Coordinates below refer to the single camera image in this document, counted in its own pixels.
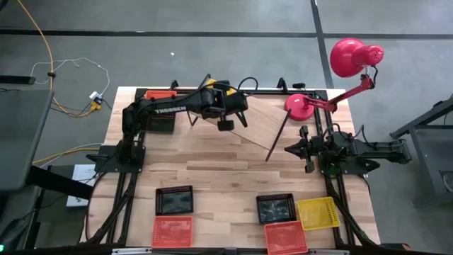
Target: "wooden table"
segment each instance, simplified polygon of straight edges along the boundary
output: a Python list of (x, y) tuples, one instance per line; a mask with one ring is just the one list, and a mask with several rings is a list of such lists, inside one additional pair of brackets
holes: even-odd
[[(118, 88), (105, 137), (107, 145), (116, 145), (122, 138), (121, 112), (133, 102), (135, 89)], [(328, 90), (328, 97), (342, 92), (344, 90)], [(255, 97), (283, 108), (287, 96)], [(321, 118), (326, 128), (323, 113)], [(332, 119), (342, 130), (354, 132), (347, 101), (340, 102)], [(309, 126), (310, 135), (316, 134), (314, 118), (304, 124)], [(318, 170), (305, 174), (305, 161), (283, 150), (299, 141), (301, 126), (301, 122), (288, 120), (268, 162), (264, 161), (266, 149), (231, 132), (219, 132), (216, 125), (205, 120), (198, 120), (191, 127), (184, 113), (177, 114), (172, 135), (147, 134), (146, 159), (135, 191), (127, 245), (151, 246), (156, 188), (193, 185), (193, 247), (265, 248), (263, 226), (258, 224), (256, 196), (293, 193), (295, 200), (326, 196), (324, 178)], [(93, 194), (89, 209), (90, 236), (110, 213), (117, 178), (118, 174), (106, 174)], [(367, 185), (357, 176), (344, 176), (344, 182), (352, 216), (368, 236), (379, 243)], [(344, 227), (341, 232), (346, 240)], [(311, 249), (335, 247), (332, 229), (307, 231), (306, 240)]]

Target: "gray floor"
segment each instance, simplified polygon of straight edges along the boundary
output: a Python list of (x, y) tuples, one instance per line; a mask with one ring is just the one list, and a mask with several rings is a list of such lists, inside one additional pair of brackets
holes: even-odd
[[(269, 32), (310, 33), (315, 29), (310, 0), (24, 0), (35, 20), (46, 30), (138, 30), (166, 32)], [(414, 35), (452, 34), (453, 1), (449, 0), (318, 0), (324, 33), (409, 34), (394, 39), (374, 36), (366, 43), (380, 44), (385, 57), (379, 64), (377, 87), (349, 100), (356, 129), (365, 124), (369, 140), (390, 140), (388, 134), (450, 96), (453, 36), (448, 40)], [(0, 13), (0, 29), (33, 29), (11, 1)], [(319, 40), (311, 38), (235, 37), (68, 37), (49, 36), (56, 60), (87, 57), (107, 68), (111, 85), (105, 98), (113, 102), (118, 86), (162, 86), (177, 79), (196, 86), (206, 73), (233, 84), (254, 76), (261, 86), (274, 87), (279, 77), (309, 88), (326, 88)], [(326, 51), (338, 39), (325, 39)], [(48, 61), (41, 38), (0, 35), (0, 74), (29, 75), (35, 62)], [(81, 61), (57, 72), (55, 91), (61, 103), (83, 108), (92, 91), (106, 84), (105, 73)], [(36, 69), (38, 81), (47, 69)], [(357, 77), (332, 74), (337, 89), (357, 85)], [(33, 88), (47, 86), (34, 85)], [(77, 145), (102, 142), (110, 112), (87, 118), (49, 114), (36, 158)], [(453, 116), (447, 119), (453, 123)], [(413, 249), (453, 253), (452, 208), (416, 210), (411, 201), (430, 192), (415, 151), (405, 166), (382, 162), (369, 182), (382, 242), (405, 242)], [(83, 154), (66, 156), (57, 164), (89, 163)], [(68, 222), (78, 232), (80, 223)], [(73, 244), (74, 237), (52, 243), (55, 226), (45, 227), (42, 244)]]

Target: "white cable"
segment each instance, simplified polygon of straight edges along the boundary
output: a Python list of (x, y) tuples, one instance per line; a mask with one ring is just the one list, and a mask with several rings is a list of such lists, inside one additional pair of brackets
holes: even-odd
[[(89, 59), (87, 59), (86, 57), (80, 57), (80, 58), (78, 58), (78, 59), (54, 60), (54, 62), (62, 62), (57, 68), (54, 69), (54, 71), (57, 71), (57, 69), (59, 69), (59, 68), (60, 68), (64, 63), (66, 63), (66, 62), (73, 62), (73, 63), (76, 65), (76, 67), (80, 67), (80, 66), (76, 63), (76, 61), (79, 61), (79, 60), (86, 60), (86, 61), (88, 61), (88, 62), (90, 62), (90, 63), (92, 63), (92, 64), (95, 64), (96, 66), (98, 66), (98, 68), (101, 68), (102, 70), (105, 71), (105, 75), (107, 76), (107, 85), (105, 85), (104, 90), (102, 91), (102, 93), (100, 93), (100, 95), (102, 96), (102, 95), (105, 93), (105, 91), (107, 90), (107, 88), (110, 86), (110, 77), (108, 76), (108, 70), (105, 69), (104, 67), (102, 67), (100, 64), (98, 64), (98, 63), (96, 63), (96, 62), (94, 62), (94, 61), (92, 61), (92, 60), (89, 60)], [(33, 68), (31, 69), (31, 74), (30, 74), (31, 77), (33, 76), (33, 72), (35, 71), (35, 67), (36, 67), (37, 65), (39, 65), (39, 64), (50, 64), (50, 62), (38, 62), (38, 63), (35, 63), (35, 64), (33, 65)], [(44, 84), (46, 84), (46, 83), (49, 82), (49, 81), (50, 81), (50, 78), (47, 79), (47, 81), (45, 81), (45, 82), (40, 83), (40, 82), (36, 82), (36, 81), (35, 81), (35, 83), (36, 83), (36, 84), (39, 84), (39, 85), (44, 85)]]
[[(103, 143), (98, 142), (98, 143), (93, 143), (93, 144), (84, 144), (84, 145), (80, 145), (80, 146), (74, 147), (72, 149), (68, 149), (68, 151), (72, 151), (74, 149), (80, 149), (80, 148), (88, 147), (88, 146), (96, 146), (96, 145), (103, 145)], [(55, 158), (49, 160), (47, 163), (41, 165), (40, 168), (42, 168), (44, 166), (47, 166), (48, 164), (52, 163), (53, 161), (59, 159), (61, 156), (63, 156), (63, 155), (59, 155), (58, 157), (55, 157)]]

